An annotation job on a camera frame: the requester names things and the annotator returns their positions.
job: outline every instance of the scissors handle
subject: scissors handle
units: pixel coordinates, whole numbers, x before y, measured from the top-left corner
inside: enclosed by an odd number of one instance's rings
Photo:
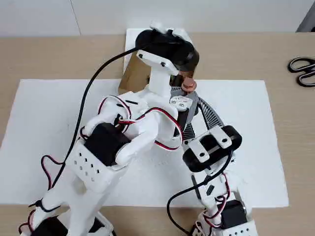
[[[315,83],[305,83],[303,82],[303,80],[305,78],[311,77],[311,76],[315,76],[315,70],[309,70],[308,73],[305,73],[303,75],[300,75],[296,78],[296,82],[303,87],[315,87]]]
[[[294,67],[294,64],[298,61],[306,61],[309,64],[308,65],[304,65],[301,67]],[[292,73],[296,73],[296,72],[300,72],[300,71],[305,71],[305,70],[311,70],[312,68],[315,68],[315,59],[313,58],[307,58],[307,57],[298,57],[295,58],[293,60],[291,60],[289,62],[289,64],[287,65],[287,68],[290,72]]]

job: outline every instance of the wooden table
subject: wooden table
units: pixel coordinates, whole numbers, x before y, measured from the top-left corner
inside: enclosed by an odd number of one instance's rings
[[[196,33],[191,37],[200,52],[196,79],[266,82],[290,207],[255,209],[260,235],[314,235],[315,91],[298,86],[296,75],[287,71],[286,64],[295,56],[315,55],[315,34]],[[124,50],[124,42],[123,35],[0,39],[0,140],[20,79],[90,78],[102,61]],[[121,78],[122,69],[123,61],[119,60],[99,78]],[[28,212],[26,206],[0,206],[0,234],[17,235]],[[103,212],[119,236],[181,235],[164,208],[105,207]],[[173,212],[189,228],[198,210]]]

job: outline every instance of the screw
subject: screw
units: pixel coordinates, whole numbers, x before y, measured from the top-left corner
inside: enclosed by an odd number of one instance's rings
[[[193,78],[186,77],[182,83],[182,89],[186,92],[193,92],[197,87],[197,83]]]

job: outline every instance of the white wall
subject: white wall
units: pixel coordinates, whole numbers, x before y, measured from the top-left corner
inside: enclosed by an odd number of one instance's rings
[[[0,36],[79,34],[69,0],[0,0]]]
[[[296,31],[314,0],[0,0],[0,36],[125,33],[151,20],[187,31]]]

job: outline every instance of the white paper sheet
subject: white paper sheet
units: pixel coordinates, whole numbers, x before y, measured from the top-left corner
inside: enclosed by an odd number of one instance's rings
[[[102,97],[117,94],[120,80],[96,80],[88,95],[82,125],[97,113]],[[0,149],[0,203],[30,204],[47,189],[40,159],[62,161],[70,144],[86,80],[22,80]],[[232,168],[248,182],[254,207],[284,207],[288,196],[272,113],[263,81],[197,81],[197,92],[226,124],[243,136]],[[47,161],[50,172],[58,168]],[[106,205],[164,207],[174,193],[190,187],[182,152],[155,147],[139,156]],[[175,206],[199,206],[194,193]]]

